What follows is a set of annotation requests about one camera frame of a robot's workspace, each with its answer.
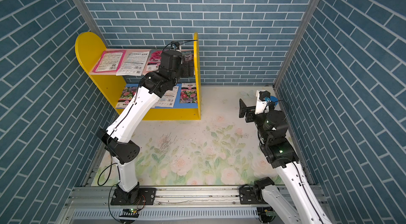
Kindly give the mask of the red peony seed bag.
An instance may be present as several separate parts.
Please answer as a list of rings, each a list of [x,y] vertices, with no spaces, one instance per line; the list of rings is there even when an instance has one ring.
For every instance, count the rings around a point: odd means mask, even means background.
[[[144,67],[144,70],[142,72],[143,75],[148,74],[149,72],[156,71],[158,70],[158,67],[161,63],[161,54],[162,50],[161,49],[152,49],[149,52],[149,56],[147,59],[147,63]]]

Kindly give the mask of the white text gourd seed bag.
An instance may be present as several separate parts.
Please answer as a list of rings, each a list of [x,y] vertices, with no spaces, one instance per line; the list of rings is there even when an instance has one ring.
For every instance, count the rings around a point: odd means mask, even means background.
[[[127,49],[117,76],[141,76],[147,64],[150,51],[146,49]]]

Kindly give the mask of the purple flower seed bag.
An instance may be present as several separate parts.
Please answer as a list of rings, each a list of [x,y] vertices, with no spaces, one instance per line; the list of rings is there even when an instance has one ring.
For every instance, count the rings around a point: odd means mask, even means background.
[[[182,78],[189,78],[194,76],[194,52],[193,50],[182,51],[183,62],[182,62]]]

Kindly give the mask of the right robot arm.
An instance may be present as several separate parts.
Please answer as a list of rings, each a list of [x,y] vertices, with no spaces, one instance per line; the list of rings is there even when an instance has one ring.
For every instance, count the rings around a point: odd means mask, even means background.
[[[259,113],[255,112],[255,106],[248,107],[243,100],[239,105],[239,117],[255,124],[260,150],[291,197],[288,201],[274,181],[265,177],[254,182],[256,200],[267,203],[285,224],[330,224],[331,220],[313,193],[298,155],[286,138],[288,124],[284,112],[275,110],[272,101],[267,102]]]

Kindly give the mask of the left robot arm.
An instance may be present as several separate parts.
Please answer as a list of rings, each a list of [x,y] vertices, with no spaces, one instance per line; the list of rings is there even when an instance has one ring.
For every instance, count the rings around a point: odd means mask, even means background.
[[[112,204],[135,205],[141,200],[134,167],[140,147],[131,138],[148,111],[177,85],[184,73],[184,63],[185,58],[180,51],[163,51],[158,69],[147,73],[140,80],[135,96],[124,111],[106,130],[99,129],[97,132],[97,137],[110,153],[112,164],[118,169],[119,182]]]

